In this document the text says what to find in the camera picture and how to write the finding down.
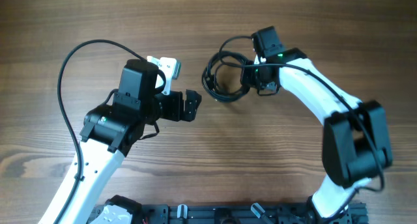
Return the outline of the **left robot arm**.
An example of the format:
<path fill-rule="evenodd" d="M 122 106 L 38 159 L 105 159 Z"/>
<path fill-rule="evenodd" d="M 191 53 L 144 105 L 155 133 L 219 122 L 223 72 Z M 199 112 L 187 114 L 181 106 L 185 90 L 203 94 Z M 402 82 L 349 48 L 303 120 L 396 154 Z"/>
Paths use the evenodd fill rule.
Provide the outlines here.
<path fill-rule="evenodd" d="M 90 110 L 75 156 L 41 223 L 86 223 L 102 190 L 121 166 L 132 145 L 147 138 L 146 125 L 158 119 L 191 122 L 202 97 L 195 91 L 170 89 L 177 67 L 173 58 L 130 59 L 112 90 L 112 104 Z"/>

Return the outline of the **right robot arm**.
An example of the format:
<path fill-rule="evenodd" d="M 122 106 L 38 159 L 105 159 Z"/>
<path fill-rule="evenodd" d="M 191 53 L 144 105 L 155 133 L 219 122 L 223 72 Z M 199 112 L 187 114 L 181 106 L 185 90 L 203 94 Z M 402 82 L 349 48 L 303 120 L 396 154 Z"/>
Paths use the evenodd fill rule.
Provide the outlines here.
<path fill-rule="evenodd" d="M 351 201 L 361 190 L 378 193 L 385 187 L 384 170 L 392 165 L 393 156 L 384 108 L 340 89 L 298 48 L 285 49 L 274 27 L 261 29 L 250 39 L 256 57 L 244 64 L 241 82 L 258 91 L 292 93 L 323 126 L 326 176 L 308 198 L 304 214 L 279 209 L 277 220 L 367 223 L 365 206 Z"/>

